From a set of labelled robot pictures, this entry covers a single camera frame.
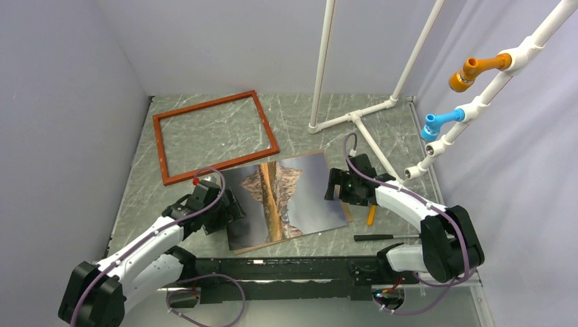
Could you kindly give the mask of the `yellow handle screwdriver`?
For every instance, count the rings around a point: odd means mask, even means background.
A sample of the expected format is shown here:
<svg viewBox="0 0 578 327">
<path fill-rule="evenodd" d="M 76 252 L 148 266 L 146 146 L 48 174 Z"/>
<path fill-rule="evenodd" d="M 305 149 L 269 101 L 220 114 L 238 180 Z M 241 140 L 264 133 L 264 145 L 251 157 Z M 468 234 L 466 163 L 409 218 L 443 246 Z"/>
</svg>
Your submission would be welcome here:
<svg viewBox="0 0 578 327">
<path fill-rule="evenodd" d="M 372 205 L 369 209 L 369 213 L 368 213 L 367 221 L 366 221 L 366 224 L 368 226 L 372 226 L 374 223 L 374 219 L 375 219 L 375 215 L 376 215 L 376 209 L 377 209 L 377 206 L 374 206 L 374 205 Z"/>
</svg>

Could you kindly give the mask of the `red wooden picture frame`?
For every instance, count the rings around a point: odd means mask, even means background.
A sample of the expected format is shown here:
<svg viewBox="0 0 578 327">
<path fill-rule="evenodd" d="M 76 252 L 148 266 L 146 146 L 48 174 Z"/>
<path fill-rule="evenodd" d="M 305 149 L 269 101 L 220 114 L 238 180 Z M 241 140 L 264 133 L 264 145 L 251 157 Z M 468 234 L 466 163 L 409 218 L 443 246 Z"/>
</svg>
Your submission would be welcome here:
<svg viewBox="0 0 578 327">
<path fill-rule="evenodd" d="M 227 104 L 230 102 L 235 102 L 235 101 L 238 101 L 241 99 L 251 99 L 253 101 L 253 103 L 255 104 L 256 111 L 258 113 L 258 116 L 260 117 L 261 126 L 263 127 L 263 129 L 267 135 L 270 146 L 269 146 L 269 148 L 261 150 L 261 151 L 256 151 L 256 152 L 250 153 L 248 155 L 243 155 L 240 157 L 229 159 L 227 161 L 212 164 L 211 167 L 215 168 L 217 170 L 225 170 L 228 168 L 233 168 L 235 166 L 239 166 L 241 164 L 246 164 L 246 163 L 249 163 L 252 161 L 256 161 L 258 159 L 270 157 L 270 156 L 276 155 L 280 152 L 280 147 L 279 147 L 277 140 L 273 134 L 271 126 L 269 125 L 269 121 L 267 119 L 266 114 L 264 113 L 264 109 L 262 107 L 262 104 L 260 103 L 257 92 L 255 90 L 246 91 L 243 93 L 237 93 L 234 95 L 229 95 L 227 97 L 214 99 L 214 100 L 211 100 L 208 102 L 202 102 L 200 104 L 195 104 L 195 105 L 187 106 L 184 108 L 170 110 L 168 112 L 154 114 L 153 118 L 152 118 L 153 119 L 153 128 L 154 128 L 154 135 L 155 135 L 155 141 L 156 141 L 156 146 L 157 146 L 157 155 L 158 155 L 158 161 L 159 161 L 160 174 L 161 174 L 162 183 L 164 186 L 169 186 L 169 185 L 173 185 L 173 184 L 180 183 L 183 181 L 191 180 L 191 179 L 196 178 L 197 173 L 199 173 L 199 175 L 204 175 L 204 173 L 201 173 L 200 169 L 195 169 L 195 170 L 192 170 L 189 172 L 184 172 L 184 173 L 174 175 L 174 176 L 170 175 L 170 172 L 168 169 L 168 160 L 166 158 L 165 146 L 163 143 L 161 120 L 172 118 L 174 116 L 179 116 L 182 114 L 187 114 L 189 112 L 204 110 L 206 108 L 210 108 L 210 107 L 214 107 L 214 106 L 218 106 L 218 105 L 222 105 L 222 104 Z"/>
</svg>

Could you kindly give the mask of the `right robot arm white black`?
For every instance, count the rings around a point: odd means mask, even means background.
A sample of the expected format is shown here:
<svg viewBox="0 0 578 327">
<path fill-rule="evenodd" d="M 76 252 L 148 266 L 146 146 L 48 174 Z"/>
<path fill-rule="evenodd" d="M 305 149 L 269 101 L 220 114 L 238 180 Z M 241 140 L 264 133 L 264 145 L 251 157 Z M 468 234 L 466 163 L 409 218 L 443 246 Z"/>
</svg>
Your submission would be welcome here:
<svg viewBox="0 0 578 327">
<path fill-rule="evenodd" d="M 419 231 L 420 243 L 399 243 L 377 254 L 376 275 L 391 283 L 401 273 L 428 273 L 446 283 L 485 262 L 468 211 L 430 202 L 387 173 L 378 174 L 366 154 L 348 156 L 347 169 L 331 168 L 325 200 L 337 196 L 357 206 L 385 208 Z"/>
</svg>

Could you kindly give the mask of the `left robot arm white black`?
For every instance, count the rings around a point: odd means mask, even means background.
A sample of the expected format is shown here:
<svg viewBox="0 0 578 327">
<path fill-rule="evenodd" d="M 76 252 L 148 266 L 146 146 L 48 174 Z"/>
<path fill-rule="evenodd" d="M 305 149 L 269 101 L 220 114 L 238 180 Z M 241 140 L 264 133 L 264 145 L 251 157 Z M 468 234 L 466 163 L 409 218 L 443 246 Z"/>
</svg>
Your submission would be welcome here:
<svg viewBox="0 0 578 327">
<path fill-rule="evenodd" d="M 70 326 L 119 326 L 128 311 L 157 289 L 171 283 L 186 286 L 199 275 L 196 256 L 179 247 L 180 242 L 244 217 L 231 188 L 200 181 L 128 245 L 95 264 L 77 265 L 58 317 Z"/>
</svg>

